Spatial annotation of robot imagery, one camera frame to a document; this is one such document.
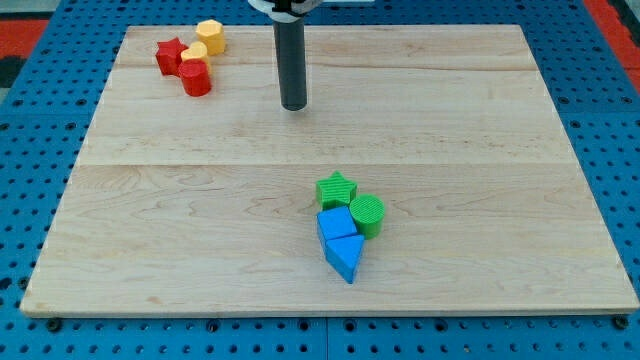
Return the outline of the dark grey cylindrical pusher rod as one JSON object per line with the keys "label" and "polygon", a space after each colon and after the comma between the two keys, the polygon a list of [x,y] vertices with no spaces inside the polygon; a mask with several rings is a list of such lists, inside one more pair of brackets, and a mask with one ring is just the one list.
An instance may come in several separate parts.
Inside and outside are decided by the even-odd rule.
{"label": "dark grey cylindrical pusher rod", "polygon": [[280,101],[284,109],[302,110],[307,105],[304,19],[274,23]]}

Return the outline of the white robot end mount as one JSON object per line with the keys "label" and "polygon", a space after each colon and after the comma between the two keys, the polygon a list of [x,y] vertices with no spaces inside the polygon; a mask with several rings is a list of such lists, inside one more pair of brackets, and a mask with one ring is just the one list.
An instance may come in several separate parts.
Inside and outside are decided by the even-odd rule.
{"label": "white robot end mount", "polygon": [[248,3],[274,22],[293,23],[319,7],[323,0],[248,0]]}

